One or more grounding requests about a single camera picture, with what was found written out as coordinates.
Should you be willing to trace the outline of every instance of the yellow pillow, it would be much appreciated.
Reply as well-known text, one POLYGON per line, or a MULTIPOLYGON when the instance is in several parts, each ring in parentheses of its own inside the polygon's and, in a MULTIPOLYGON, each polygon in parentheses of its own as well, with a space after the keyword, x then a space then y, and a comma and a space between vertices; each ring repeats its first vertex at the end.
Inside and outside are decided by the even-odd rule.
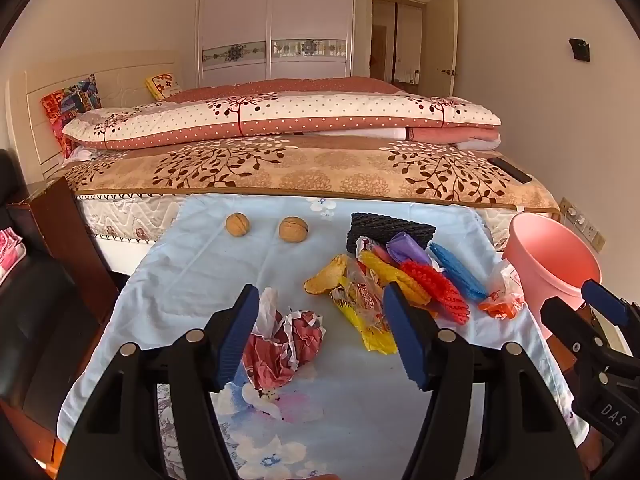
POLYGON ((156 101, 162 101, 178 92, 182 92, 182 88, 175 81, 172 73, 147 77, 145 84, 156 101))

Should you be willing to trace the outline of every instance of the purple bag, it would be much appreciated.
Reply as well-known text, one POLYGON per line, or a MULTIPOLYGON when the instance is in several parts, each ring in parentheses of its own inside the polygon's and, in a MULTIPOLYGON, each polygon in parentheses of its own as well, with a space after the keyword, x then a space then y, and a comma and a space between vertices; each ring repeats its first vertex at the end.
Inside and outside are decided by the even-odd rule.
POLYGON ((413 260, 418 264, 431 265, 429 255, 418 243, 404 231, 400 231, 386 244, 386 252, 389 253, 398 264, 406 260, 413 260))

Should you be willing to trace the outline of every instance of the blue cloth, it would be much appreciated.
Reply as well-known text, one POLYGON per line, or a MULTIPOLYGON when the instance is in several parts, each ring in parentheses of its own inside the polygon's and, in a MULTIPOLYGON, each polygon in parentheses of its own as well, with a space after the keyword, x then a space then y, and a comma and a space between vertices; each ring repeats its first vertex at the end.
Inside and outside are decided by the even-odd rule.
MULTIPOLYGON (((436 226, 437 243, 465 267, 487 280, 500 261, 479 216, 460 206, 366 200, 331 200, 232 194, 187 197, 174 224, 151 248, 124 287, 111 321, 82 376, 69 392, 58 421, 63 442, 118 348, 135 341, 141 348, 172 343, 191 328, 203 327, 216 311, 229 308, 245 283, 278 291, 286 312, 313 310, 323 316, 326 335, 315 360, 273 395, 259 397, 239 370, 217 394, 214 406, 241 478, 306 478, 331 472, 343 480, 400 478, 420 432, 430 394, 410 381, 397 354, 368 352, 358 332, 327 295, 311 296, 303 282, 344 251, 352 212, 371 212, 436 226), (231 213, 244 213, 251 230, 240 238, 224 228, 231 213), (288 244, 278 237, 287 216, 303 218, 308 238, 288 244)), ((573 397, 558 364, 542 341, 528 310, 501 321, 472 307, 459 326, 440 317, 470 343, 500 348, 518 341, 553 391, 577 442, 584 423, 571 413, 573 397)), ((482 421, 483 387, 476 385, 463 466, 471 475, 482 421)), ((160 428, 172 476, 180 478, 170 395, 159 387, 160 428)))
POLYGON ((456 286, 464 298, 475 303, 481 303, 487 298, 489 293, 484 285, 450 251, 435 243, 431 243, 429 248, 435 254, 440 265, 445 268, 444 275, 456 286))

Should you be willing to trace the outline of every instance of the pink basket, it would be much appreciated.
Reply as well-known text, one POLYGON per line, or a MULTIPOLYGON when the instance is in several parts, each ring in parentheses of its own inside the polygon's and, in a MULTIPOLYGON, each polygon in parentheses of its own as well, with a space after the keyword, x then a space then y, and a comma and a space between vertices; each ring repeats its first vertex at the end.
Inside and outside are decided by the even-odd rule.
POLYGON ((502 257, 518 271, 525 300, 547 339, 551 332, 540 321, 542 304, 558 296, 577 310, 583 303, 582 284, 589 279, 600 282, 600 266, 578 235, 551 218, 517 214, 509 234, 502 257))

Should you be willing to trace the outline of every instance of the phone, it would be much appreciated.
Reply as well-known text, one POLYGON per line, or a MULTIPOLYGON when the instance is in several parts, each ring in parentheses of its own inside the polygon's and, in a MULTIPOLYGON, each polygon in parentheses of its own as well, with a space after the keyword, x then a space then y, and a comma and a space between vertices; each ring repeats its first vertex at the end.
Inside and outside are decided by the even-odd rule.
POLYGON ((488 158, 487 161, 503 170, 509 176, 515 178, 518 182, 521 182, 523 184, 531 182, 531 177, 528 174, 520 171, 518 168, 512 166, 506 160, 500 158, 499 156, 492 156, 492 158, 488 158))

